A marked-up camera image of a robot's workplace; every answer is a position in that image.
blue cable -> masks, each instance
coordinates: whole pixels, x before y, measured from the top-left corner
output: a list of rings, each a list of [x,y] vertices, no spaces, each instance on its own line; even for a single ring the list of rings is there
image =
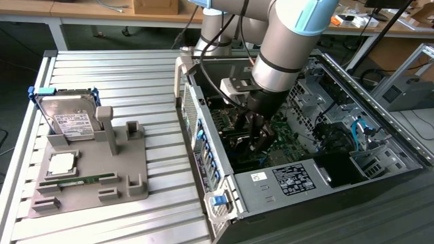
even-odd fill
[[[362,127],[363,129],[369,128],[370,130],[374,130],[374,127],[370,127],[366,125],[366,122],[362,118],[358,118],[353,124],[351,124],[351,133],[353,133],[353,138],[354,138],[354,141],[355,141],[355,147],[357,147],[357,151],[359,150],[359,140],[358,140],[358,123],[362,123]]]

white sticker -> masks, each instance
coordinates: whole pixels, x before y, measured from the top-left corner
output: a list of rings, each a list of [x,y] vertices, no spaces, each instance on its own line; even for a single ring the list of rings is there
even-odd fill
[[[259,180],[267,179],[267,175],[264,172],[251,174],[250,176],[251,176],[252,181],[259,181]]]
[[[93,135],[93,128],[87,113],[55,115],[61,133],[65,137]]]

hard drive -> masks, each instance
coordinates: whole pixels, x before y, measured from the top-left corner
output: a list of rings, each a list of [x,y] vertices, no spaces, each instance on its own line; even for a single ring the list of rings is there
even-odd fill
[[[40,88],[29,97],[40,109],[53,134],[63,134],[68,141],[93,139],[93,132],[103,129],[96,120],[100,105],[96,89],[56,90]]]

hard drive label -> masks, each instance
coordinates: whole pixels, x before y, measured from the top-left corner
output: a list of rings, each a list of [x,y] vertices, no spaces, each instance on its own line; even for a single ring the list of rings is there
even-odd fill
[[[93,135],[93,128],[87,113],[59,114],[55,115],[55,119],[59,124],[61,133],[67,138]]]
[[[302,164],[274,169],[272,173],[287,196],[316,188]]]

green circuit board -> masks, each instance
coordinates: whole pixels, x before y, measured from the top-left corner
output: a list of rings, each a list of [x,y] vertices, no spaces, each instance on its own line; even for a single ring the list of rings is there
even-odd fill
[[[227,140],[228,136],[226,135],[231,134],[234,131],[236,109],[226,108],[211,110],[211,116],[216,130],[219,131],[222,137],[223,145],[227,149],[230,148],[230,143]],[[278,113],[272,117],[271,127],[278,134],[278,138],[267,151],[259,152],[256,154],[247,154],[246,156],[238,156],[235,160],[231,160],[231,152],[227,150],[227,155],[235,171],[238,168],[234,167],[235,165],[243,169],[242,171],[247,171],[296,162],[307,153],[298,139],[294,137],[292,130],[286,122],[282,113]]]

